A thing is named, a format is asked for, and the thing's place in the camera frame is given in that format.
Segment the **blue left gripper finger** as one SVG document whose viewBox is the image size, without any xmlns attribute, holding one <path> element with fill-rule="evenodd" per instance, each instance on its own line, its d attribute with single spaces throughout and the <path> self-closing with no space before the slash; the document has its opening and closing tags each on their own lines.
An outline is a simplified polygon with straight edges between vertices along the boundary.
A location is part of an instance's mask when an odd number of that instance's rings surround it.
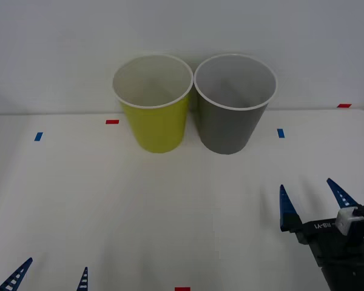
<svg viewBox="0 0 364 291">
<path fill-rule="evenodd" d="M 1 285 L 0 291 L 17 291 L 25 277 L 33 258 L 30 257 L 20 267 L 18 267 Z"/>
<path fill-rule="evenodd" d="M 84 268 L 77 291 L 88 291 L 88 267 Z"/>
</svg>

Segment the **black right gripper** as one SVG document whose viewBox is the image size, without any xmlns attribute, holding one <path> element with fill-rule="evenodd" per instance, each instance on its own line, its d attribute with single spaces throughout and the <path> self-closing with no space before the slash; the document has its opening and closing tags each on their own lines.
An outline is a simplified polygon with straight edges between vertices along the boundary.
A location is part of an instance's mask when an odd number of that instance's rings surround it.
<svg viewBox="0 0 364 291">
<path fill-rule="evenodd" d="M 341 209 L 358 206 L 331 178 L 327 183 Z M 296 232 L 299 243 L 310 247 L 319 267 L 364 267 L 364 222 L 356 222 L 346 235 L 333 220 L 310 221 L 302 225 L 283 184 L 280 186 L 280 229 Z"/>
</svg>

